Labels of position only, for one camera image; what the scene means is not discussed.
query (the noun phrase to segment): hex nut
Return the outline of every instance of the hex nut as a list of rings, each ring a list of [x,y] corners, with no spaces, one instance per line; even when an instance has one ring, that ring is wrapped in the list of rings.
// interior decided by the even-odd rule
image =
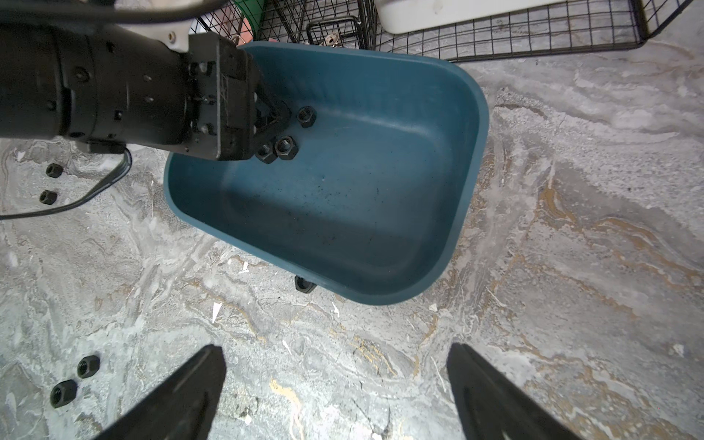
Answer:
[[[98,356],[86,356],[81,359],[76,368],[76,373],[81,379],[91,377],[100,370],[100,358]]]
[[[78,384],[75,380],[69,379],[54,386],[49,394],[49,403],[55,408],[68,405],[76,398]]]
[[[57,197],[58,197],[57,193],[55,193],[54,191],[49,191],[48,189],[45,189],[39,195],[39,201],[42,202],[44,205],[53,205],[54,202],[56,201]]]
[[[318,112],[311,106],[301,107],[301,110],[298,111],[298,115],[296,116],[298,123],[300,123],[303,128],[313,126],[317,117]]]
[[[315,286],[317,286],[316,283],[310,282],[307,279],[299,277],[298,275],[294,278],[294,281],[296,283],[296,290],[305,294],[309,294],[313,291]]]
[[[49,177],[53,177],[56,179],[58,176],[60,176],[63,173],[63,167],[57,163],[52,163],[48,167],[46,167],[46,175]]]
[[[298,154],[298,145],[296,144],[296,141],[294,141],[294,138],[290,136],[283,136],[276,141],[274,150],[276,150],[276,155],[283,161],[290,161],[296,157],[296,154]]]
[[[257,159],[260,161],[269,164],[273,161],[276,160],[276,151],[274,151],[274,147],[271,146],[271,143],[267,142],[266,144],[262,145],[259,147],[259,149],[256,152]]]

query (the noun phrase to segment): blue plastic tub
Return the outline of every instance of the blue plastic tub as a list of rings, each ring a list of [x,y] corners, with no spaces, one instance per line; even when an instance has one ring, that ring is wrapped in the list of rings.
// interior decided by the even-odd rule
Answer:
[[[178,217],[353,301],[409,299],[440,276],[464,223],[489,112],[459,67],[419,56],[252,43],[264,80],[295,113],[292,161],[172,154]]]

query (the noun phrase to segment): green object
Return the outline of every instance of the green object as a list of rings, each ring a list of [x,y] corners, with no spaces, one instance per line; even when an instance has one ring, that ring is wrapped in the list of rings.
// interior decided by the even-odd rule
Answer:
[[[252,27],[252,35],[255,36],[261,27],[262,15],[264,11],[265,0],[234,0],[244,17],[249,21]]]

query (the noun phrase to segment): gray marble surface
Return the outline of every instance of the gray marble surface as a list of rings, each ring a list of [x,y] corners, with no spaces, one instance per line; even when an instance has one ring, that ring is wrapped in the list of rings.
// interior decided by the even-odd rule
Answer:
[[[211,440],[459,439],[453,341],[586,439],[704,438],[702,17],[626,53],[464,65],[491,111],[472,206],[441,278],[395,306],[304,296],[181,222],[161,151],[81,209],[0,223],[0,438],[89,439],[213,343]],[[2,140],[0,209],[75,198],[107,160]],[[51,408],[90,353],[100,372]]]

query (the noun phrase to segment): wire cage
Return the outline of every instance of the wire cage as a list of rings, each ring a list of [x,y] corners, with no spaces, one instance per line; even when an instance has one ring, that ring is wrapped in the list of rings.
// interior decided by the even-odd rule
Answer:
[[[191,32],[217,32],[237,44],[253,40],[374,50],[372,0],[232,0],[194,20]]]
[[[192,32],[252,40],[343,46],[448,61],[478,61],[634,49],[693,0],[570,0],[391,34],[373,0],[232,0],[194,21]]]

